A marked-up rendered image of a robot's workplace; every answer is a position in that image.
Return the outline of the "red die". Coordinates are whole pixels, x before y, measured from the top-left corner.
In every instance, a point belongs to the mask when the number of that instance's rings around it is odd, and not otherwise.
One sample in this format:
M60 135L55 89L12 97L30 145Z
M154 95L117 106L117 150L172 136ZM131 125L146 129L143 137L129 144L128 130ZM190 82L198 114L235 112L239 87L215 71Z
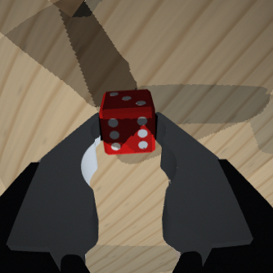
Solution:
M155 108L148 89L106 92L99 116L107 154L155 150Z

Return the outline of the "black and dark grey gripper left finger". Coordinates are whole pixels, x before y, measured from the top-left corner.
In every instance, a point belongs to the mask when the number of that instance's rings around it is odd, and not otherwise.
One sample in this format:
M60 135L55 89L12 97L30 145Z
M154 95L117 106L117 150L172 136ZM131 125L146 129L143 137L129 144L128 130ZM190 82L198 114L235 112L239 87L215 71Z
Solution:
M30 163L0 196L0 273L60 273L66 254L98 241L90 180L103 141L99 113Z

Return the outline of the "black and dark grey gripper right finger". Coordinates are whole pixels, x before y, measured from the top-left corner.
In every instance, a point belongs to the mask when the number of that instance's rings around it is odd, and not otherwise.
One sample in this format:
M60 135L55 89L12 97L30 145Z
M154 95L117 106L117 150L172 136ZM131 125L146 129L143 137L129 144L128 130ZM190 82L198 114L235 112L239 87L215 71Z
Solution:
M227 159L160 112L155 140L170 184L163 240L176 251L177 262L196 251L204 271L273 273L273 207Z

